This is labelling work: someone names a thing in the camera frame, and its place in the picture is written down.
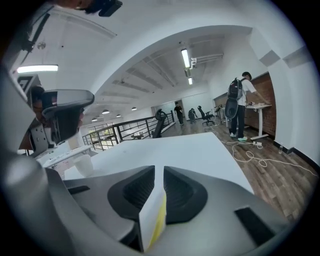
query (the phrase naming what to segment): wooden floor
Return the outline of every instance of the wooden floor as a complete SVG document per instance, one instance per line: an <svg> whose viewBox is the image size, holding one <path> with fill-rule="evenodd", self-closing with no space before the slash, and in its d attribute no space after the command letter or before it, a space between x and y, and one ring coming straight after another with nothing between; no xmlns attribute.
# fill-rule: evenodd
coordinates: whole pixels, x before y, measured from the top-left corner
<svg viewBox="0 0 320 256"><path fill-rule="evenodd" d="M202 126L202 122L202 120L197 120L196 123L190 124L189 121L184 120L184 126L181 127L179 123L176 123L165 131L162 137L214 132L221 141L236 141L236 139L230 137L225 124L207 127L206 124ZM251 138L257 136L258 132L248 128L244 130L244 135ZM246 151L251 151L256 158L273 159L299 165L316 174L312 167L295 153L279 154L279 150L273 145L272 139L261 138L258 141L262 142L263 149L257 149L253 145L237 145L234 147L234 156L242 161L248 160ZM232 144L226 144L225 147L231 154L233 153ZM313 176L307 170L288 164L267 161L267 167L262 167L256 159L247 163L239 161L237 163L248 179L254 194L278 210L291 222L303 213L304 207L318 182L317 176Z"/></svg>

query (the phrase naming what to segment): paper cup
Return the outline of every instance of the paper cup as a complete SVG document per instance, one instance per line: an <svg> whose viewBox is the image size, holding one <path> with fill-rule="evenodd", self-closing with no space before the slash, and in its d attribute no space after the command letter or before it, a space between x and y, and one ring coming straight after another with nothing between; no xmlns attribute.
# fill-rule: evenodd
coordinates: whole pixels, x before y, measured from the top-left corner
<svg viewBox="0 0 320 256"><path fill-rule="evenodd" d="M91 162L91 157L88 154L79 156L78 158L73 160L73 162L82 176L88 177L94 174L94 166Z"/></svg>

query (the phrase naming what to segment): sneaker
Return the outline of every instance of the sneaker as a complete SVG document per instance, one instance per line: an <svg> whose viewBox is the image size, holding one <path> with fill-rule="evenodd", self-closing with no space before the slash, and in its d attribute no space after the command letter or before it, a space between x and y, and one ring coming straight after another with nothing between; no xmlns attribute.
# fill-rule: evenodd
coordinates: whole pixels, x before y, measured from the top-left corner
<svg viewBox="0 0 320 256"><path fill-rule="evenodd" d="M238 141L240 141L240 142L245 142L247 139L248 139L247 137L238 138Z"/></svg>

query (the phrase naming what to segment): linear light fixture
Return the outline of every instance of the linear light fixture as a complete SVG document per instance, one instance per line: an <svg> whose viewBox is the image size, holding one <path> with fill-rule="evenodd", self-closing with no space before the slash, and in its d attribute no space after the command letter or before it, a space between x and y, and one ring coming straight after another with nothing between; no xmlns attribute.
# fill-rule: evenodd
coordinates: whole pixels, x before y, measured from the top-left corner
<svg viewBox="0 0 320 256"><path fill-rule="evenodd" d="M31 65L21 66L16 70L19 74L28 72L41 72L41 71L58 71L58 65Z"/></svg>
<svg viewBox="0 0 320 256"><path fill-rule="evenodd" d="M190 62L189 62L189 56L188 56L187 49L182 49L181 53L182 53L182 57L183 57L183 61L184 61L185 67L186 68L190 68Z"/></svg>

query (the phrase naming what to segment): man wearing backpack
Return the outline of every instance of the man wearing backpack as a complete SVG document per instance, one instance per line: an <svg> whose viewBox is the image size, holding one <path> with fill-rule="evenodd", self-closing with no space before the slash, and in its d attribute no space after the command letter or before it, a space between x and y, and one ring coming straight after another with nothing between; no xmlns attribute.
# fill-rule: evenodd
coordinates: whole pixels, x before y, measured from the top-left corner
<svg viewBox="0 0 320 256"><path fill-rule="evenodd" d="M252 76L249 72L243 72L242 76L238 76L235 80L242 84L242 95L237 99L238 108L235 116L231 119L231 134L230 137L236 137L237 133L237 124L238 124L238 141L245 142L248 138L244 136L245 129L245 112L247 106L247 94L248 92L256 94L264 103L269 104L254 88L253 84L250 82Z"/></svg>

